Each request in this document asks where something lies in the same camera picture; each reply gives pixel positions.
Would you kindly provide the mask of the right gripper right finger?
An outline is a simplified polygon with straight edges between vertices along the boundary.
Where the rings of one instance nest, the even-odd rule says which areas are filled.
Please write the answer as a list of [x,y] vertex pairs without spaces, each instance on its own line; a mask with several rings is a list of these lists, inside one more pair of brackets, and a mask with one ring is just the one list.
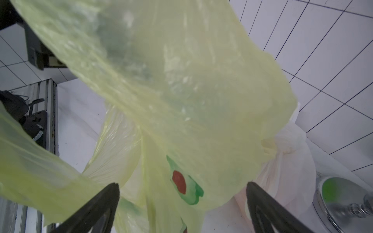
[[256,233],[312,233],[257,183],[247,184],[246,197]]

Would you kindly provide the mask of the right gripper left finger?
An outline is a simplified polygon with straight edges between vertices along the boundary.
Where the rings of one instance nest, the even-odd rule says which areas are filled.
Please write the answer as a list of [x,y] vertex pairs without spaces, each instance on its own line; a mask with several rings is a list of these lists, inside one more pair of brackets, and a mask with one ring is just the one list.
[[111,183],[82,206],[53,233],[109,233],[119,203],[119,185]]

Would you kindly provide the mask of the white printed plastic bag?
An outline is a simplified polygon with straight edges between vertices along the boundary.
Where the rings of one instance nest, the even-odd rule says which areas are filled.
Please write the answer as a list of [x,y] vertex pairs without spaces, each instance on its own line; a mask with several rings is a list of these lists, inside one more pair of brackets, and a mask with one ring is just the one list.
[[264,164],[253,180],[296,218],[311,206],[316,185],[315,162],[306,133],[295,123],[300,107],[298,104],[275,136],[275,158]]

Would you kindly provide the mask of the green plastic bag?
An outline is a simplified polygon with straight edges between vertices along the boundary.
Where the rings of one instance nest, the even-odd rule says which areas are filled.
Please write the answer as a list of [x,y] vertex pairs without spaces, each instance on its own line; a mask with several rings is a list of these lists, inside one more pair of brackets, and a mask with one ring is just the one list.
[[59,223],[117,183],[118,233],[199,233],[275,157],[297,99],[228,1],[12,4],[107,114],[78,172],[1,107],[2,197]]

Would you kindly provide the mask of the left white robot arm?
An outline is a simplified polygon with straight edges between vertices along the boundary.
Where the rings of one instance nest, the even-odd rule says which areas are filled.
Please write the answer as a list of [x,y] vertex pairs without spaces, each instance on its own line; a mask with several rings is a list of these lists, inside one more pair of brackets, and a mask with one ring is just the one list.
[[39,40],[10,1],[1,1],[1,102],[38,145],[58,153],[57,85],[65,64]]

